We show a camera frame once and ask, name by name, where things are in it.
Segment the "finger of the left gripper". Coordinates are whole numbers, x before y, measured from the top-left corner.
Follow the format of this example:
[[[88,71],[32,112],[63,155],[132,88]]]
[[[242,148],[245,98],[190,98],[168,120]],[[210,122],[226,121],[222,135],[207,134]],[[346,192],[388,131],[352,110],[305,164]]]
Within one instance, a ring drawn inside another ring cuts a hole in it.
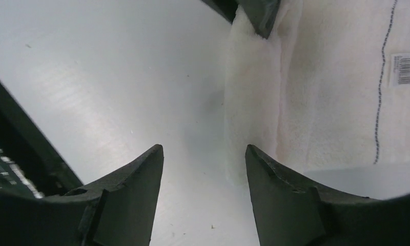
[[[238,0],[256,34],[268,39],[276,20],[281,0]]]
[[[216,13],[221,15],[229,23],[232,23],[238,8],[238,3],[235,0],[201,0]]]

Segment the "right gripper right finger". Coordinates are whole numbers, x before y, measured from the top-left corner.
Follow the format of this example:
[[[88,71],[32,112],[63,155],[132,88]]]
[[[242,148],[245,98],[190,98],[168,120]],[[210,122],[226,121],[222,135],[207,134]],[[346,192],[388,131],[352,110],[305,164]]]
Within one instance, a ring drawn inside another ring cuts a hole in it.
[[[245,166],[260,245],[317,245],[340,232],[327,202],[374,201],[320,184],[255,145],[246,148]]]

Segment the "cream towel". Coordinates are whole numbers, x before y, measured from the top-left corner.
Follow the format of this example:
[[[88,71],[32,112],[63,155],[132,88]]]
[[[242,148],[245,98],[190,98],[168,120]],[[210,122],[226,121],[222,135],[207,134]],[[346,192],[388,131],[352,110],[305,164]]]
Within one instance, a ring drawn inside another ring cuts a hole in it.
[[[410,1],[282,1],[271,34],[239,6],[224,89],[225,168],[255,145],[296,171],[410,163]]]

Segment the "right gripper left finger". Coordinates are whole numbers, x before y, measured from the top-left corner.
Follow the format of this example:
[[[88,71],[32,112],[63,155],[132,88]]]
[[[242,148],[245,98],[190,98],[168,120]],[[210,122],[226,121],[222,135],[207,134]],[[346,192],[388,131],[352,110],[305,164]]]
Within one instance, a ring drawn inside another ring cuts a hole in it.
[[[129,164],[63,196],[49,245],[149,245],[163,171],[156,144]]]

